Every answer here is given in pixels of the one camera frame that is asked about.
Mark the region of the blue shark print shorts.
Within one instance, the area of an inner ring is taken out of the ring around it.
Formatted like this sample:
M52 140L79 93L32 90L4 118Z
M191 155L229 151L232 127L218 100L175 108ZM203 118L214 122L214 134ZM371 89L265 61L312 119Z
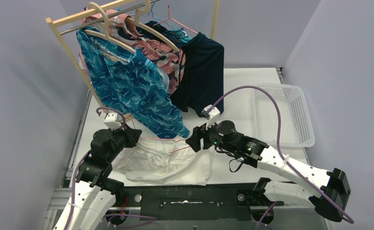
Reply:
M186 138L190 132L171 102L163 74L141 50L129 52L105 39L76 32L81 63L103 105L130 113L159 138Z

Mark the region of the wooden clothes rack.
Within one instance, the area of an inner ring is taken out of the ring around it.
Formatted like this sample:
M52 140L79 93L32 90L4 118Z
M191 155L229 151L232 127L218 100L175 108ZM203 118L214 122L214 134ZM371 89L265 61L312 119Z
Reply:
M103 103L101 102L100 98L97 96L97 94L96 94L96 92L95 92L95 90L92 86L91 80L89 80L89 78L82 72L82 70L79 66L79 62L77 62L77 58L74 57L74 54L71 51L71 49L69 48L65 39L63 38L63 35L75 32L79 29L82 29L82 28L87 27L89 25L93 25L95 23L108 23L106 25L109 27L109 23L110 23L109 19L110 18L113 18L113 17L115 17L119 14L124 14L124 13L130 12L130 11L136 11L137 8L143 9L143 7L145 6L145 3L141 3L141 4L138 4L138 5L132 6L130 8L123 9L122 11L116 11L115 13L112 13L112 14L109 14L109 15L106 14L106 11L110 10L110 9L117 8L117 7L121 8L121 6L123 6L125 4L132 3L134 1L135 0L115 0L115 1L109 2L107 4L104 4L102 6L98 5L95 2L90 2L90 7L95 7L95 9L92 8L90 10L81 11L79 13L76 13L76 14L73 14L73 15L70 15L70 16L66 16L64 18L57 19L57 20L52 20L50 17L45 19L47 25L50 27L51 31L53 32L53 34L57 38L57 40L60 43L63 50L68 55L69 59L71 60L71 62L75 66L76 70L79 72L80 76L82 77L82 79L86 83L86 85L89 89L89 92L91 93L93 98L95 98L95 100L97 101L99 106L103 106ZM210 31L210 38L211 39L215 39L215 36L216 36L218 15L219 15L219 6L220 6L220 0L214 0L213 12L212 12L212 22L211 22L211 31ZM61 27L61 26L64 26L64 25L67 25L67 24L70 24L70 23L73 23L73 22L76 22L76 21L80 21L80 20L85 19L89 16L93 16L94 14L97 14L97 13L99 13L102 17L99 18L99 19L96 19L92 22L81 24L77 27L73 27L73 28L68 29L66 31L60 32L58 30L58 28ZM101 34L101 33L97 33L97 32L94 32L94 31L90 31L89 33L91 35L95 35L95 36L98 36L98 37L101 37L101 38L105 38L108 41L116 43L119 46L122 46L124 49L128 50L129 52L135 53L135 50L132 47L130 47L130 46L118 41L118 40L115 40L112 37L110 37L109 33L108 33L108 29L104 29L104 30L105 30L105 32L107 32L106 34Z

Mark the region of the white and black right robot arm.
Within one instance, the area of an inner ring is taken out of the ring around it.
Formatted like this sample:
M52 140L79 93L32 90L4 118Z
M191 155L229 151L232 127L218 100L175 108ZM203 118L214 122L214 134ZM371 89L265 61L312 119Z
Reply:
M236 131L232 121L197 126L186 143L195 151L214 146L242 164L269 171L285 178L286 182L274 182L260 178L253 189L258 204L283 202L313 207L322 217L334 221L354 220L345 213L351 188L344 171L334 168L324 170L281 154L265 142Z

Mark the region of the wooden hanger rear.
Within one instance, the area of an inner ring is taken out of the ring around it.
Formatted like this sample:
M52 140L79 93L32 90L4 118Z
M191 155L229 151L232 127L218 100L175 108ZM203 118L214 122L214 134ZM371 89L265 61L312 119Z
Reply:
M153 34L154 36L159 38L161 41L163 41L165 44L167 44L170 48L172 48L173 51L178 52L180 49L173 42L171 42L167 37L162 35L160 32L156 31L155 29L153 29L153 28L145 25L144 23L140 22L140 16L142 14L147 14L151 10L151 5L152 5L152 3L149 0L145 0L145 5L144 5L143 9L137 8L136 11L135 11L134 17L132 17L132 18L127 17L125 19L125 21L127 23L131 23L131 24L133 24L137 27L140 27L140 28L150 32L151 34Z

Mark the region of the navy blue shorts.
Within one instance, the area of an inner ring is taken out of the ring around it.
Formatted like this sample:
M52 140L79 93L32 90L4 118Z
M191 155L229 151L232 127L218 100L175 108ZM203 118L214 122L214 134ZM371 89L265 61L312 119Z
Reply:
M201 32L189 37L183 28L169 30L156 21L146 25L184 52L184 76L170 99L180 110L187 112L191 108L202 117L203 109L224 94L224 46Z

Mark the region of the white plastic basket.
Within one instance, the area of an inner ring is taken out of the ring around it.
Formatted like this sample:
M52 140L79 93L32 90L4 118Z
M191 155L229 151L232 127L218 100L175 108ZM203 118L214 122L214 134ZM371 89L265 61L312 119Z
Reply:
M281 115L281 148L309 148L315 135L303 90L298 86L276 83L256 85L276 101ZM253 92L255 138L276 147L278 116L273 102L259 90Z

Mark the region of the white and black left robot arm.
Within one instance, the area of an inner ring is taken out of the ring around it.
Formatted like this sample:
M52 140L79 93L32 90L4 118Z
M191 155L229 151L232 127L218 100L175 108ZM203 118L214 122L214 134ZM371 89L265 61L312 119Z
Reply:
M54 229L94 230L109 208L126 200L124 183L109 175L118 154L135 147L141 134L128 125L93 134L91 149L73 172L71 196Z

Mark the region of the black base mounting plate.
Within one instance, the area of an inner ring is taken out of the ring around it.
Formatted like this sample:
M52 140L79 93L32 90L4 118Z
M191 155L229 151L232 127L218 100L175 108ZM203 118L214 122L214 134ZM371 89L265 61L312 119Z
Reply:
M255 183L207 186L126 186L128 207L158 220L252 219L250 207L268 207L272 201L253 191Z

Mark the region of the pink floral shorts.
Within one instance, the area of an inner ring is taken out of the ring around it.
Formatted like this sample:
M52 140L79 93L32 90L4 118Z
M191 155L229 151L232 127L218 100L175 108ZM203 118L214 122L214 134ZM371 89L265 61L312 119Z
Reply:
M162 77L166 92L172 95L183 79L186 56L181 49L175 52L158 38L148 38L148 32L127 23L125 21L127 17L132 18L129 14L119 14L110 18L111 23L108 28L110 37L140 50L147 59L151 60Z

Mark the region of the white shorts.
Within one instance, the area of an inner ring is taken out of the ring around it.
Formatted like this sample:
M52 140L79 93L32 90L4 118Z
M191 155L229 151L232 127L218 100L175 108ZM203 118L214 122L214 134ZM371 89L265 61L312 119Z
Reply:
M123 149L112 162L113 171L122 173L132 182L161 185L206 185L214 152L185 147L181 142L139 139L133 148Z

